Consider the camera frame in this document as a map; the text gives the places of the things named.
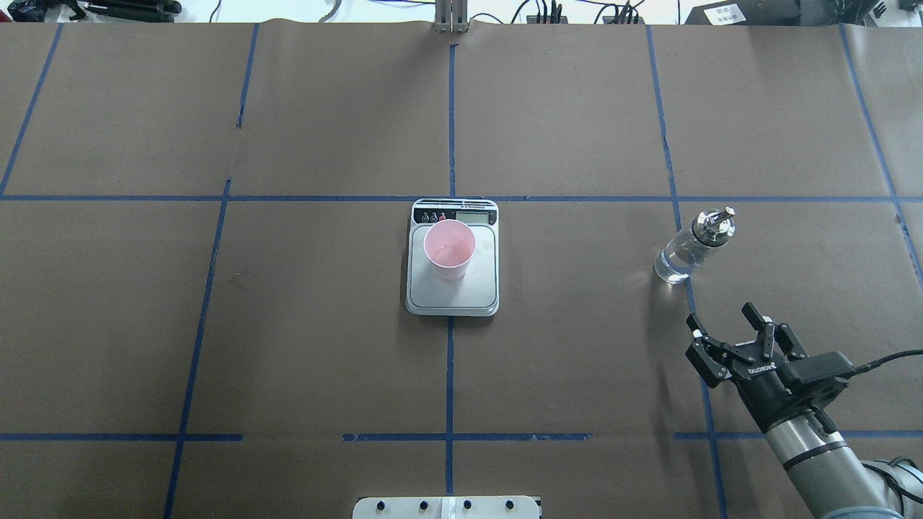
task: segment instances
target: label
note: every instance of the label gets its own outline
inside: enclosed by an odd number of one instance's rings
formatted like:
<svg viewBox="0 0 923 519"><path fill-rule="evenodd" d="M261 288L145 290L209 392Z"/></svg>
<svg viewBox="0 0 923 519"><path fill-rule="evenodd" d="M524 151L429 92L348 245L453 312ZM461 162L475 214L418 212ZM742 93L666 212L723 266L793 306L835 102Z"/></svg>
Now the label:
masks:
<svg viewBox="0 0 923 519"><path fill-rule="evenodd" d="M708 21L712 22L712 25L730 25L732 23L738 23L739 21L747 21L737 4L712 7L702 12L708 17Z"/></svg>

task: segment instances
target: bottle cap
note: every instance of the bottle cap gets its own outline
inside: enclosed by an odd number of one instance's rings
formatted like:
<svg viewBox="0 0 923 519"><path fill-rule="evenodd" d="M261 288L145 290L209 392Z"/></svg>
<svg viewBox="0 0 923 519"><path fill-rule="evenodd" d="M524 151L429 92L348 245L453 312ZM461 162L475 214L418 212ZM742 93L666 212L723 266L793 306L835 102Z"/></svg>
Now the bottle cap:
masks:
<svg viewBox="0 0 923 519"><path fill-rule="evenodd" d="M734 225L734 216L737 212L732 207L724 210L709 209L699 213L699 217L692 223L692 233L696 239L708 247L720 247L731 239L737 227Z"/></svg>

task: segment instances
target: blue tape line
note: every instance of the blue tape line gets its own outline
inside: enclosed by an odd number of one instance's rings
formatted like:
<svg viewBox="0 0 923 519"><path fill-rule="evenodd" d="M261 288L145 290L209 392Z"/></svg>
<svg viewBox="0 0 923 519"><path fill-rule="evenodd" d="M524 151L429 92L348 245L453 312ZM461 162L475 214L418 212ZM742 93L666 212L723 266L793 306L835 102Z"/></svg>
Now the blue tape line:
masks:
<svg viewBox="0 0 923 519"><path fill-rule="evenodd" d="M900 439L923 438L923 430L841 430L844 438L860 439ZM719 441L765 440L761 432L718 432L714 435ZM676 441L708 440L707 432L678 432L673 435Z"/></svg>
<svg viewBox="0 0 923 519"><path fill-rule="evenodd" d="M179 463L183 459L183 447L186 444L180 440L174 449L173 469L170 471L170 486L167 488L167 500L163 505L163 519L170 519L173 515L173 503L176 497L176 482L179 480Z"/></svg>
<svg viewBox="0 0 923 519"><path fill-rule="evenodd" d="M415 202L427 198L441 198L441 196L234 195L228 200L232 202Z"/></svg>
<svg viewBox="0 0 923 519"><path fill-rule="evenodd" d="M679 212L679 194L677 192L677 180L673 172L673 158L670 155L670 147L666 140L666 116L664 114L664 100L660 90L660 75L657 72L657 57L653 48L653 31L651 26L645 26L647 30L647 50L651 57L651 75L653 77L653 95L657 101L657 116L660 119L660 136L664 143L664 160L666 170L669 173L670 180L670 197L673 201L673 219L677 227L677 232L682 229L682 216ZM689 300L689 309L695 311L695 295L692 292L692 280L687 279L685 282L686 294ZM708 429L708 445L712 455L712 473L714 477L714 487L718 500L718 511L721 519L727 519L727 502L725 499L725 483L721 475L721 459L718 455L718 442L714 436L714 418L712 415L712 400L708 393L708 387L705 382L700 381L701 399L705 407L705 425Z"/></svg>
<svg viewBox="0 0 923 519"><path fill-rule="evenodd" d="M657 101L657 118L660 121L660 140L664 145L664 161L666 162L666 171L669 173L670 180L670 198L673 201L674 223L677 231L682 228L682 222L679 215L679 197L677 194L677 180L673 175L673 156L670 154L670 145L666 141L666 116L664 115L664 98L660 92L660 75L657 73L657 56L653 51L653 32L651 26L644 26L647 30L647 52L651 57L651 76L653 78L653 96Z"/></svg>
<svg viewBox="0 0 923 519"><path fill-rule="evenodd" d="M474 199L475 197L464 197L467 199ZM504 196L504 197L487 197L496 202L668 202L672 199L670 197L656 197L656 196L598 196L598 197L581 197L581 196L566 196L566 197L549 197L549 196Z"/></svg>
<svg viewBox="0 0 923 519"><path fill-rule="evenodd" d="M592 432L455 433L455 441L587 441Z"/></svg>
<svg viewBox="0 0 923 519"><path fill-rule="evenodd" d="M26 130L29 129L29 121L32 119L32 112L35 110L35 103L39 101L39 94L42 92L42 85L45 83L45 77L48 76L48 69L52 65L54 51L57 50L57 44L61 40L61 31L64 30L64 24L59 23L57 30L54 32L52 46L48 49L48 55L45 56L45 65L42 67L42 73L39 75L39 81L35 85L35 91L32 93L32 99L29 101L29 108L26 109L26 116L22 119L22 126L19 127L19 134L16 135L16 143L9 154L9 161L6 162L6 170L3 173L3 180L0 180L0 195L6 191L6 184L9 183L9 176L13 173L13 166L16 164L16 157L19 155L19 147L22 146L22 140L26 137Z"/></svg>
<svg viewBox="0 0 923 519"><path fill-rule="evenodd" d="M170 473L170 486L167 488L166 504L163 507L163 518L169 519L173 513L173 503L176 496L176 482L179 479L180 462L183 459L183 444L186 439L186 429L189 424L189 409L192 407L192 394L196 388L196 374L198 372L198 358L202 351L202 339L205 337L205 319L209 314L211 301L211 287L215 281L215 263L218 261L218 250L222 242L224 229L224 215L228 208L228 198L231 193L231 179L224 183L222 206L218 211L218 224L215 226L215 238L211 244L211 258L209 259L209 273L205 278L205 294L202 296L202 307L198 314L198 328L196 329L196 343L192 350L192 362L189 365L189 378L186 381L186 398L183 401L183 414L179 422L179 440L176 442L174 452L173 471Z"/></svg>
<svg viewBox="0 0 923 519"><path fill-rule="evenodd" d="M888 197L678 197L684 202L834 202L834 203L887 203L893 201Z"/></svg>
<svg viewBox="0 0 923 519"><path fill-rule="evenodd" d="M453 432L455 441L587 441L592 432ZM344 434L344 442L356 441L445 441L441 432L391 432L380 434Z"/></svg>
<svg viewBox="0 0 923 519"><path fill-rule="evenodd" d="M721 458L718 455L718 437L714 432L714 417L712 415L712 397L708 393L708 386L700 380L701 401L705 406L705 428L708 440L708 450L712 455L712 474L714 488L718 498L718 511L721 519L727 519L727 499L725 498L725 480L721 475Z"/></svg>
<svg viewBox="0 0 923 519"><path fill-rule="evenodd" d="M217 195L4 195L9 201L169 201L169 202L217 202Z"/></svg>
<svg viewBox="0 0 923 519"><path fill-rule="evenodd" d="M446 319L446 495L452 495L454 454L452 448L455 433L455 318Z"/></svg>
<svg viewBox="0 0 923 519"><path fill-rule="evenodd" d="M176 434L107 432L7 432L0 441L178 441ZM243 434L190 434L186 441L243 441Z"/></svg>
<svg viewBox="0 0 923 519"><path fill-rule="evenodd" d="M891 179L891 171L888 169L888 163L884 160L884 153L881 152L881 144L878 140L878 132L875 131L875 125L871 122L869 108L865 102L865 96L862 94L862 87L859 85L859 79L856 74L856 67L853 64L853 53L849 49L849 39L846 37L846 28L840 24L840 39L843 41L843 51L846 55L846 65L849 68L849 77L853 80L853 87L856 89L856 96L859 100L859 108L862 110L862 117L865 118L866 127L869 128L872 145L875 147L875 155L878 157L878 163L881 166L881 173L884 175L884 182L888 186L888 192L891 194L891 200L894 203L894 210L897 217L901 220L901 231L904 235L904 243L907 245L907 253L910 254L910 260L914 265L914 272L917 275L917 283L923 289L923 270L920 269L920 259L917 255L917 248L914 247L914 240L910 237L910 231L907 229L907 219L904 217L904 211L897 199L897 191L894 189L894 182Z"/></svg>
<svg viewBox="0 0 923 519"><path fill-rule="evenodd" d="M923 438L923 430L841 430L844 438Z"/></svg>
<svg viewBox="0 0 923 519"><path fill-rule="evenodd" d="M455 197L455 47L449 46L449 196Z"/></svg>
<svg viewBox="0 0 923 519"><path fill-rule="evenodd" d="M250 73L253 72L253 56L257 53L257 36L259 24L253 24L253 35L250 36L250 55L246 59L246 73L244 74L244 87L240 90L240 113L237 114L237 127L244 125L244 109L246 108L246 93L250 90Z"/></svg>
<svg viewBox="0 0 923 519"><path fill-rule="evenodd" d="M344 434L343 441L445 441L441 432L387 432L381 434Z"/></svg>

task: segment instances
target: scale platform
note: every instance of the scale platform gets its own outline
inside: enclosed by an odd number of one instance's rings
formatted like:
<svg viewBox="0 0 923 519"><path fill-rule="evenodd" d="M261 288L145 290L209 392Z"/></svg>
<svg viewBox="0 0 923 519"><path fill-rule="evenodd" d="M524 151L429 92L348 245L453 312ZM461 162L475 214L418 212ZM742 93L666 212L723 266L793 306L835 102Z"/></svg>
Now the scale platform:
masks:
<svg viewBox="0 0 923 519"><path fill-rule="evenodd" d="M488 317L500 307L497 233L486 223L469 223L474 232L474 256L468 271L445 280L430 268L423 238L431 223L415 225L407 253L407 309L416 315Z"/></svg>

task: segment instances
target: gray metal cylinder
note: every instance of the gray metal cylinder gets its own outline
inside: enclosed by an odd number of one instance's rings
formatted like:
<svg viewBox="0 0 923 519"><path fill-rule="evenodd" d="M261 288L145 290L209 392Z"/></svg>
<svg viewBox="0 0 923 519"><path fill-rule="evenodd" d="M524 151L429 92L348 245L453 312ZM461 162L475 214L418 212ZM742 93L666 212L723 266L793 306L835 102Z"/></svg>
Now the gray metal cylinder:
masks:
<svg viewBox="0 0 923 519"><path fill-rule="evenodd" d="M893 510L884 481L862 466L849 447L811 457L787 472L815 517L854 506Z"/></svg>
<svg viewBox="0 0 923 519"><path fill-rule="evenodd" d="M766 440L814 517L851 507L894 510L900 504L889 500L884 481L862 466L843 437L825 433L811 414L766 431Z"/></svg>

